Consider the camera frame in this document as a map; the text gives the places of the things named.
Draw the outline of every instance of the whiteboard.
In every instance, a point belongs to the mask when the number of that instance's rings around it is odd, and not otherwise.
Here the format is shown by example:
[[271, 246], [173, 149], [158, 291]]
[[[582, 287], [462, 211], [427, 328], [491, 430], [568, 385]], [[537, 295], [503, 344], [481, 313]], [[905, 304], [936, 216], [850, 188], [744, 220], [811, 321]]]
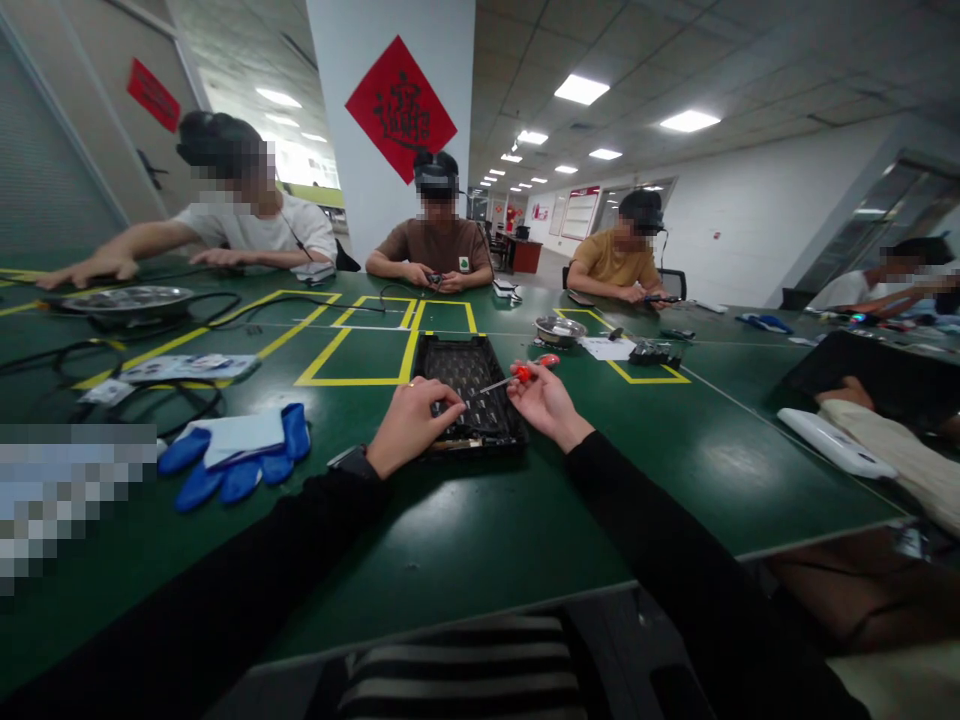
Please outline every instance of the whiteboard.
[[583, 240], [590, 231], [590, 220], [600, 197], [600, 186], [573, 190], [567, 200], [560, 234], [574, 240]]
[[550, 234], [559, 235], [560, 225], [563, 223], [563, 211], [567, 206], [567, 196], [557, 195], [553, 201], [553, 217], [550, 218]]

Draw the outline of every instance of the red diamond sign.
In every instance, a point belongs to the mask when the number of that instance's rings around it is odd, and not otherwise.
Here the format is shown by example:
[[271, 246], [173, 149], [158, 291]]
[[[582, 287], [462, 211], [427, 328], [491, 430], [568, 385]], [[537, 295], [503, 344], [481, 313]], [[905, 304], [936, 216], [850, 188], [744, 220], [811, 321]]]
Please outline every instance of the red diamond sign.
[[440, 152], [457, 134], [399, 35], [357, 85], [346, 108], [407, 185], [413, 181], [417, 152]]

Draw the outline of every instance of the yellow t-shirt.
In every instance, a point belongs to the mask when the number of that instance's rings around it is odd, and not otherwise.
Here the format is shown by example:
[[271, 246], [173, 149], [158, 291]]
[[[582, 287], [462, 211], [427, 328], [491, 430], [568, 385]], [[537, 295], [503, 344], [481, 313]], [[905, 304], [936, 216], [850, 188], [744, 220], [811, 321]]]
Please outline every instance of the yellow t-shirt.
[[613, 249], [613, 228], [601, 230], [580, 243], [573, 259], [583, 263], [594, 280], [630, 287], [638, 282], [645, 288], [660, 284], [660, 273], [649, 244], [640, 252], [620, 253]]

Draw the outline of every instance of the white remote control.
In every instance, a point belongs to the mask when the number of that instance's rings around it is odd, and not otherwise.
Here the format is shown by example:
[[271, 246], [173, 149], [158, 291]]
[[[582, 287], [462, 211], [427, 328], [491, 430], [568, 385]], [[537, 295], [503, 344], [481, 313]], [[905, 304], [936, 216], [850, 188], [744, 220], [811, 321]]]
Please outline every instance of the white remote control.
[[777, 417], [841, 470], [865, 478], [895, 478], [892, 465], [855, 443], [842, 430], [813, 413], [783, 408]]
[[716, 303], [708, 303], [706, 300], [694, 300], [694, 305], [698, 305], [706, 310], [712, 310], [715, 313], [723, 315], [727, 311], [726, 305], [718, 305]]

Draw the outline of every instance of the green table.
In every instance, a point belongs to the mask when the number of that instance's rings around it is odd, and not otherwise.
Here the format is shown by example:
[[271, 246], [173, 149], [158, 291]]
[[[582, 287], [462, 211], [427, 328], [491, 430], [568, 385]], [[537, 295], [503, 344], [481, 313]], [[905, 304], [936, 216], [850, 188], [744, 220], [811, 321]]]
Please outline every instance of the green table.
[[[197, 292], [230, 290], [247, 302], [305, 292], [285, 272], [232, 280], [194, 275], [168, 283]], [[312, 296], [373, 305], [383, 286], [366, 275], [343, 274]], [[5, 337], [17, 338], [0, 346], [0, 362], [92, 334], [83, 319], [30, 309], [31, 288], [7, 287], [0, 294]], [[180, 515], [173, 509], [178, 480], [144, 482], [129, 500], [108, 508], [86, 539], [60, 543], [56, 562], [18, 585], [11, 611], [0, 618], [0, 695], [262, 517], [330, 457], [369, 441], [393, 386], [409, 378], [419, 333], [485, 333], [506, 368], [514, 358], [543, 352], [531, 343], [532, 323], [555, 309], [584, 322], [592, 334], [609, 326], [642, 336], [655, 336], [660, 324], [693, 329], [700, 342], [687, 352], [680, 373], [599, 362], [579, 347], [563, 353], [557, 373], [580, 412], [738, 557], [904, 516], [772, 421], [776, 381], [807, 349], [735, 322], [733, 308], [725, 316], [678, 308], [658, 319], [607, 301], [584, 311], [558, 291], [524, 288], [522, 294], [523, 303], [511, 307], [486, 288], [426, 302], [391, 289], [387, 296], [399, 299], [388, 302], [386, 315], [281, 304], [256, 315], [258, 334], [237, 323], [229, 331], [183, 328], [169, 338], [132, 343], [128, 355], [138, 359], [167, 352], [260, 353], [262, 366], [224, 389], [228, 412], [303, 402], [313, 450], [285, 485], [258, 488], [229, 509], [214, 500]], [[207, 302], [196, 312], [223, 301]], [[806, 319], [785, 317], [804, 331], [817, 330], [806, 327]], [[106, 364], [105, 356], [93, 356], [71, 371], [94, 376]], [[51, 395], [53, 382], [46, 369], [0, 378], [0, 417], [7, 423], [63, 422], [73, 397]], [[156, 411], [160, 424], [172, 417], [166, 405]], [[396, 497], [383, 522], [318, 588], [265, 661], [338, 653], [633, 583], [565, 479], [560, 453], [542, 437], [533, 437], [520, 458], [413, 464], [391, 483]]]

